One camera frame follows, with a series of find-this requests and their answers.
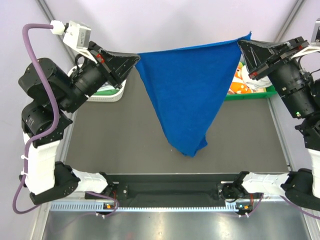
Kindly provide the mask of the white grey patterned towel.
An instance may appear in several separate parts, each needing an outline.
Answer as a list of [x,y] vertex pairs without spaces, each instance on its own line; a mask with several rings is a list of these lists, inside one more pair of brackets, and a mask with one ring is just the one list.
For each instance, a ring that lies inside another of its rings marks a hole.
[[254,92],[272,86],[272,83],[267,76],[258,80],[251,79],[248,75],[244,75],[242,78],[246,85]]

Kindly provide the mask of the green microfiber towel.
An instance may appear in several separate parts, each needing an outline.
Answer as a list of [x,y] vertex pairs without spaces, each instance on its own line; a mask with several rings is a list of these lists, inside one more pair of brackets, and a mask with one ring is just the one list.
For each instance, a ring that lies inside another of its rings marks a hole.
[[95,96],[112,96],[117,94],[119,91],[116,89],[109,89],[104,91],[97,91],[94,95]]

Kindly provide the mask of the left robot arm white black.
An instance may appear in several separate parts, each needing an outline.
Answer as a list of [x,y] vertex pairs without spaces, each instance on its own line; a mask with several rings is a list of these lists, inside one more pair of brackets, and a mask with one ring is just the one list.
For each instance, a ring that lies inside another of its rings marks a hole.
[[29,151],[24,155],[28,167],[19,178],[35,205],[74,192],[95,192],[105,199],[113,194],[114,187],[105,173],[81,172],[56,161],[64,131],[72,124],[68,114],[77,111],[106,83],[121,89],[140,60],[138,54],[107,51],[93,41],[88,51],[92,58],[85,57],[83,64],[76,64],[70,74],[43,57],[31,63],[18,81],[32,99],[21,113]]

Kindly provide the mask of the blue towel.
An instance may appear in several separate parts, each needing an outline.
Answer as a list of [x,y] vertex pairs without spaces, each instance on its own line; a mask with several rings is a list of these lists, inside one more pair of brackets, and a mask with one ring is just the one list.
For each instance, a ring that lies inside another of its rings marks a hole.
[[181,154],[194,157],[207,146],[240,62],[238,39],[143,52],[136,69],[163,133]]

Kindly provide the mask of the green plastic bin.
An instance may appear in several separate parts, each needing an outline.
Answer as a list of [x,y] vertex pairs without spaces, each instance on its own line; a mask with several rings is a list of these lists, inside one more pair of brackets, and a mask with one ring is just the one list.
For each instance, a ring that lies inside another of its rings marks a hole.
[[273,86],[267,87],[264,92],[245,93],[245,94],[228,94],[225,97],[225,101],[237,101],[237,100],[251,100],[251,99],[267,99],[277,92]]

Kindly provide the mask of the orange pink towel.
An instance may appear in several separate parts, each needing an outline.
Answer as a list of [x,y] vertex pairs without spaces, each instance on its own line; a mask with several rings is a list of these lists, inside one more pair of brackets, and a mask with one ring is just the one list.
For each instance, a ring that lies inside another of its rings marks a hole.
[[228,89],[228,95],[235,95],[235,94],[252,94],[253,91],[247,86],[242,78],[242,67],[244,65],[239,62],[236,72],[234,74],[232,83]]

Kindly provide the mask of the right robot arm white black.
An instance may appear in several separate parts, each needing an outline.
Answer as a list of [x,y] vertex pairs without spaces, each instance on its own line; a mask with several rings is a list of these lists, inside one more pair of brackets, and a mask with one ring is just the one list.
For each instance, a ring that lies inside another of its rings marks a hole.
[[244,171],[233,184],[239,198],[249,194],[274,195],[309,210],[320,209],[320,82],[302,65],[302,58],[320,48],[302,37],[285,42],[240,40],[239,48],[252,80],[269,78],[283,109],[278,114],[286,173]]

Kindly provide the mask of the white perforated plastic basket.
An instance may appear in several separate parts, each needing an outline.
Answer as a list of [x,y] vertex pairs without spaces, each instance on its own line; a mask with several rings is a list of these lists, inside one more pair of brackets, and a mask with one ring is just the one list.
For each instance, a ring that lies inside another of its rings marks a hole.
[[117,102],[124,93],[126,80],[121,83],[121,88],[115,88],[100,71],[90,64],[74,66],[67,76],[74,80],[76,87],[85,85],[83,101],[89,102]]

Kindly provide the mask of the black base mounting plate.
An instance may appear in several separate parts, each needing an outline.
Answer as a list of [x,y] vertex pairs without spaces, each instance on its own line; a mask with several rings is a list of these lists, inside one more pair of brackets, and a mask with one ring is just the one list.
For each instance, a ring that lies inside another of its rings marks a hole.
[[241,174],[108,174],[107,187],[86,199],[111,197],[122,207],[214,207],[248,199]]

